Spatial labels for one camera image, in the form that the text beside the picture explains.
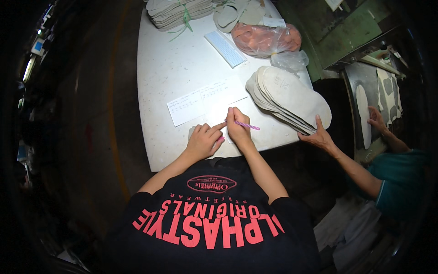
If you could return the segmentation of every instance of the teal shirt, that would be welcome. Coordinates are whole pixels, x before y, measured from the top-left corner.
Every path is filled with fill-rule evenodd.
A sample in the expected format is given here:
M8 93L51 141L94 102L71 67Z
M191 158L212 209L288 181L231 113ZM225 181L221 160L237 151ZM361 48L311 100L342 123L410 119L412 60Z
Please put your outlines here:
M376 199L376 208L382 214L399 221L413 216L424 195L424 167L428 165L426 153L412 150L405 153L383 153L377 156L368 171L382 180ZM347 176L350 189L367 200L374 200L364 193Z

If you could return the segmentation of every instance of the person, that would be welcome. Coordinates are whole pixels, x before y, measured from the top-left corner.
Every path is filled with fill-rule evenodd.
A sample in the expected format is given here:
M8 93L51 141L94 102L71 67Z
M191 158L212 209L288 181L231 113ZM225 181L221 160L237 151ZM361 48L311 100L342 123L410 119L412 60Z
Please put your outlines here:
M371 112L367 122L378 129L392 153L377 156L367 169L334 144L318 115L317 132L310 136L298 133L298 137L334 157L346 172L347 184L354 193L375 201L376 208L382 214L406 221L416 213L421 203L425 188L424 167L428 164L428 157L422 151L410 149L390 132L375 107L368 108Z
M236 107L227 121L250 123ZM212 156L223 127L244 155ZM109 231L106 258L124 273L316 273L320 257L304 206L290 198L235 123L197 125L186 149L134 194Z

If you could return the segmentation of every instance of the black t-shirt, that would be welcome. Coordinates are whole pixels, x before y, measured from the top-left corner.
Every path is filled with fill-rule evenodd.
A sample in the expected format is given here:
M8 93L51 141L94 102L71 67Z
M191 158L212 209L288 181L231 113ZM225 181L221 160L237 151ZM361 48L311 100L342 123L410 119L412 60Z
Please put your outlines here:
M286 197L268 205L249 172L226 168L190 169L154 195L135 194L105 246L122 273L316 273L320 265L303 206Z

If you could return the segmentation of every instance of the clear plastic bag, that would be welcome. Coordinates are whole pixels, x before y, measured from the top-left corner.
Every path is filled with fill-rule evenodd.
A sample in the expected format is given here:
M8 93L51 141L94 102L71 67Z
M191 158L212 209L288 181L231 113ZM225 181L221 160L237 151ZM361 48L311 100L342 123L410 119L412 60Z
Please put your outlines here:
M254 57L269 57L283 51L299 51L301 34L291 24L286 28L237 23L231 30L236 46Z
M271 56L271 65L298 76L298 71L309 64L309 57L304 50L285 51Z

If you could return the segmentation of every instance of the floor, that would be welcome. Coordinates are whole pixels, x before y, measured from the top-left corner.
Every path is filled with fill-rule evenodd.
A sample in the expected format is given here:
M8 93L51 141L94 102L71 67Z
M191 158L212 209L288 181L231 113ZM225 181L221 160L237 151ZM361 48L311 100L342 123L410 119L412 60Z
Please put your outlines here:
M73 42L58 50L65 57L63 66L52 66L60 68L52 73L57 75L57 94L62 100L58 151L68 193L65 203L72 216L100 240L129 197L153 175L137 98L137 41L143 6L142 0L84 4L70 22L75 27L66 27L68 41ZM342 173L317 148L295 143L262 155L291 197L307 204L314 224L345 191Z

